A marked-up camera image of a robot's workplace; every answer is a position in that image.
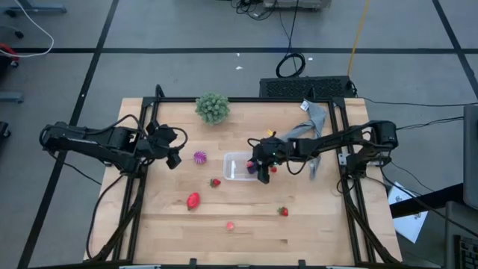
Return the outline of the large red toy fruit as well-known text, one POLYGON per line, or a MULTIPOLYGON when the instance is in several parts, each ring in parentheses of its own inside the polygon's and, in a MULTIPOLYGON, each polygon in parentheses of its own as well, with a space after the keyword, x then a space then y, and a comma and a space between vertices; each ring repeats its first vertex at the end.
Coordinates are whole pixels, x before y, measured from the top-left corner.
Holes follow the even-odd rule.
POLYGON ((193 192, 187 198, 187 201, 186 201, 187 210, 191 211, 191 210, 194 210, 194 209, 198 208, 200 203, 201 203, 201 197, 200 197, 199 193, 193 192))

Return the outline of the clear plastic tupperware container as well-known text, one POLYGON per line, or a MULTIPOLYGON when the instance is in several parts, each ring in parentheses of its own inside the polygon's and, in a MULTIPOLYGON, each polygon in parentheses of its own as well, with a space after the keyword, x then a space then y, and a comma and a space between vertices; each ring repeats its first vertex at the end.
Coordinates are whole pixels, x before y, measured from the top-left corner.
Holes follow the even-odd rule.
POLYGON ((229 181, 256 181, 257 173, 249 173, 246 166, 251 157, 251 152, 227 152, 223 157, 223 177, 229 181))

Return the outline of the grey-blue cloth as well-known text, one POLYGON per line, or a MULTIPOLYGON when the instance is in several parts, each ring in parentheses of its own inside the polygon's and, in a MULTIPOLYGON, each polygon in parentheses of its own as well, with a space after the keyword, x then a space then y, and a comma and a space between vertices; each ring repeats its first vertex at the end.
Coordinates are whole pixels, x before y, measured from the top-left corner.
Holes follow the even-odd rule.
MULTIPOLYGON (((315 104, 311 101, 306 99, 303 100, 301 104, 301 109, 306 111, 309 115, 309 120, 300 123, 299 125, 295 126, 291 131, 289 131, 285 136, 279 138, 281 142, 287 143, 289 138, 299 138, 303 134, 308 131, 313 131, 313 138, 321 138, 322 137, 322 130, 325 124, 325 119, 327 113, 324 108, 315 104)), ((321 155, 317 157, 313 157, 310 161, 307 161, 302 168, 299 169, 296 174, 300 173, 303 168, 308 165, 309 167, 309 179, 314 181, 316 179, 317 170, 320 165, 321 155)))

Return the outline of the green potted artificial plant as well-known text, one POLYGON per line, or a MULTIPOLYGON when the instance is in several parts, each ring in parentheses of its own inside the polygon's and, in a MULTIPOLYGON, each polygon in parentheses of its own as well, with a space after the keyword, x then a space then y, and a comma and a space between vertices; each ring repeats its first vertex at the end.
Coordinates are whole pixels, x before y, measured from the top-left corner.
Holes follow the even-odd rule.
POLYGON ((218 93, 205 93, 196 99, 195 112, 206 124, 219 124, 229 115, 229 99, 218 93))

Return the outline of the grey equipment box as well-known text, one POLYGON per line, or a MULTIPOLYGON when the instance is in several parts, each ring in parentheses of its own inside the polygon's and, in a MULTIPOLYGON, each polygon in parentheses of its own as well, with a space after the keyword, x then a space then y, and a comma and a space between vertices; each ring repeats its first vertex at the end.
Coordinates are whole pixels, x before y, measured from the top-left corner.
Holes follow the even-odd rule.
POLYGON ((262 0, 264 7, 277 8, 303 8, 310 10, 319 10, 330 6, 332 0, 262 0))

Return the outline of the white printed paper sheet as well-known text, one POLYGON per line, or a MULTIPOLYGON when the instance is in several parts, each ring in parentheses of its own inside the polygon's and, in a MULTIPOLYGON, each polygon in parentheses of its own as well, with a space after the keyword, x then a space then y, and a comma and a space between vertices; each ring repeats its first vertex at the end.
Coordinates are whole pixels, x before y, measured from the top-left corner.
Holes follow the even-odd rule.
MULTIPOLYGON (((391 186, 391 189, 388 191, 389 205, 416 197, 415 194, 407 194, 405 191, 402 191, 401 187, 402 185, 398 182, 395 182, 394 185, 391 186)), ((405 217, 396 217, 394 218, 395 231, 415 244, 427 215, 428 212, 423 211, 405 217)))

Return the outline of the red object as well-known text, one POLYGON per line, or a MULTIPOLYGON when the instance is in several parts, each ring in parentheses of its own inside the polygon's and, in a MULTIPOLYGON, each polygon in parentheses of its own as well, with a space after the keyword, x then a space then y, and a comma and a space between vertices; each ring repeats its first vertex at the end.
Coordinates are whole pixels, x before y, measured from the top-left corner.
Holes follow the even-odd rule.
POLYGON ((19 57, 18 54, 8 45, 0 43, 0 52, 4 52, 5 55, 10 57, 12 67, 17 68, 19 66, 19 57))

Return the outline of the grey monitor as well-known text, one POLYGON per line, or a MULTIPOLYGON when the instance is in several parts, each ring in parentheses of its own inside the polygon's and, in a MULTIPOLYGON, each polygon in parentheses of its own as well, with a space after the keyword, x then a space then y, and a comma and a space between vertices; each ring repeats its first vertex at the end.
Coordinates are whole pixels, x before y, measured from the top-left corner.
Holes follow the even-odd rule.
POLYGON ((478 105, 464 107, 463 200, 478 210, 478 105))

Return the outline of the black keyboard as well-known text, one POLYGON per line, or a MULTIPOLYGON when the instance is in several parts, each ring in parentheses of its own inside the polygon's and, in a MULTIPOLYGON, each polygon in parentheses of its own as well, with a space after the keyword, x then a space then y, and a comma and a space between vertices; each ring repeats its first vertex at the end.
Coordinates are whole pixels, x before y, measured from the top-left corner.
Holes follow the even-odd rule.
POLYGON ((455 269, 478 269, 478 239, 454 235, 455 269))

